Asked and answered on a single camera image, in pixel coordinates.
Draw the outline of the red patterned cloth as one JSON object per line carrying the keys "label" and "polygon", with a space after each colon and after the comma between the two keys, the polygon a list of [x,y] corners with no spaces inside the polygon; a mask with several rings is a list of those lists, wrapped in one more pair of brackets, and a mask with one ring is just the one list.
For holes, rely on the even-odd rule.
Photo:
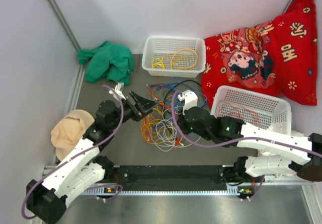
{"label": "red patterned cloth", "polygon": [[315,106],[316,41],[314,0],[295,0],[271,21],[208,37],[202,92],[209,105],[227,85]]}

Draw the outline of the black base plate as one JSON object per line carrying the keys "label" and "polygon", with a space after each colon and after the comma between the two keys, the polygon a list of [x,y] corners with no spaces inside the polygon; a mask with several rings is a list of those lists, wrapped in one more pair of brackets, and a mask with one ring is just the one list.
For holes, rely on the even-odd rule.
{"label": "black base plate", "polygon": [[224,190],[227,183],[241,182],[231,167],[117,166],[117,176],[125,191],[211,191]]}

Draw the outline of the white basket at right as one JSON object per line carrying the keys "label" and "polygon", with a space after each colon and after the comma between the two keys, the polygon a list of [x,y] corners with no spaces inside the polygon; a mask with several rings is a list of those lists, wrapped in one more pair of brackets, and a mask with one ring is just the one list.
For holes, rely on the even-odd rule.
{"label": "white basket at right", "polygon": [[234,117],[262,129],[277,133],[291,133],[290,104],[277,97],[235,87],[217,89],[211,108],[215,117]]}

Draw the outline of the white cloth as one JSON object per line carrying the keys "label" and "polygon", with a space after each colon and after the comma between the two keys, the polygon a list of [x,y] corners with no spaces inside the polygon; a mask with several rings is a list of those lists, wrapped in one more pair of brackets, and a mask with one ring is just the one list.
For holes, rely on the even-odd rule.
{"label": "white cloth", "polygon": [[289,135],[270,132],[275,143],[258,149],[258,156],[251,164],[251,171],[257,174],[295,176],[299,169],[311,158],[307,150],[312,150],[311,141],[303,133],[291,131]]}

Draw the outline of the white basket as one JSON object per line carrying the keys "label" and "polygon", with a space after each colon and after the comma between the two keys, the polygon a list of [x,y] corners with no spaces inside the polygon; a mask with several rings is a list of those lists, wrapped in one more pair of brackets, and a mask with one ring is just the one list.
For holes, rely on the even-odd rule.
{"label": "white basket", "polygon": [[195,78],[206,67],[205,41],[197,37],[150,36],[141,66],[152,76]]}
{"label": "white basket", "polygon": [[277,133],[291,133],[290,104],[277,97],[235,87],[217,89],[211,108],[215,117],[234,117],[262,129]]}

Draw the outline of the beige cloth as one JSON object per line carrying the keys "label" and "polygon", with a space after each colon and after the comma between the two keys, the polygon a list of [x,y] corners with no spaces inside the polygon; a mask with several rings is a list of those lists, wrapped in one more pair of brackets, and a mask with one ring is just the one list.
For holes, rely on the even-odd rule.
{"label": "beige cloth", "polygon": [[81,109],[70,111],[51,131],[51,143],[62,161],[76,146],[86,130],[94,123],[93,116]]}

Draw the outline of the green cloth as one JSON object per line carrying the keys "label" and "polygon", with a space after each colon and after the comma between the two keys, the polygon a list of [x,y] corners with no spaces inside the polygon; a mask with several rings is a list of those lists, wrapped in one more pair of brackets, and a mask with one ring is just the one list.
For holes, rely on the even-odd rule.
{"label": "green cloth", "polygon": [[87,82],[96,83],[106,79],[125,85],[130,84],[135,62],[128,47],[105,41],[94,49],[80,49],[77,57],[80,65],[87,65],[85,73]]}

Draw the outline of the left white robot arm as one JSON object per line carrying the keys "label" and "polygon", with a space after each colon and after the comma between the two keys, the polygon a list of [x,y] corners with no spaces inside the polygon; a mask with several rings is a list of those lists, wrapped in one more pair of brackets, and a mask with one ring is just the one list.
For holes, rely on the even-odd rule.
{"label": "left white robot arm", "polygon": [[29,210],[35,217],[45,223],[57,223],[70,204],[93,184],[113,179],[113,164],[100,152],[109,144],[122,123],[131,119],[140,121],[149,115],[158,105],[130,91],[134,100],[115,90],[109,93],[120,104],[106,100],[99,104],[93,124],[81,136],[72,151],[47,175],[39,181],[31,180],[26,187],[26,196],[21,207],[23,218],[29,219],[25,211]]}

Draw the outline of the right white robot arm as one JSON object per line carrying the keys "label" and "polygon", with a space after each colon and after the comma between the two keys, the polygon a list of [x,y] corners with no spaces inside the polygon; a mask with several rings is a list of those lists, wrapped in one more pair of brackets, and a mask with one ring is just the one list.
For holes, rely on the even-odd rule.
{"label": "right white robot arm", "polygon": [[294,136],[262,129],[241,119],[215,117],[205,109],[192,107],[176,117],[182,136],[195,133],[212,141],[212,147],[236,146],[266,152],[259,157],[240,157],[233,169],[238,180],[263,175],[292,176],[321,181],[321,135]]}

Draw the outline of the white basket at back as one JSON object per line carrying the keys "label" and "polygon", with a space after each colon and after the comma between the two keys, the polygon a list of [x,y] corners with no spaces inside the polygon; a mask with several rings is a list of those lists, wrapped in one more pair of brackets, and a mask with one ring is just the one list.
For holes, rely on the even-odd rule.
{"label": "white basket at back", "polygon": [[152,76],[195,78],[206,67],[205,41],[197,37],[150,36],[141,66]]}

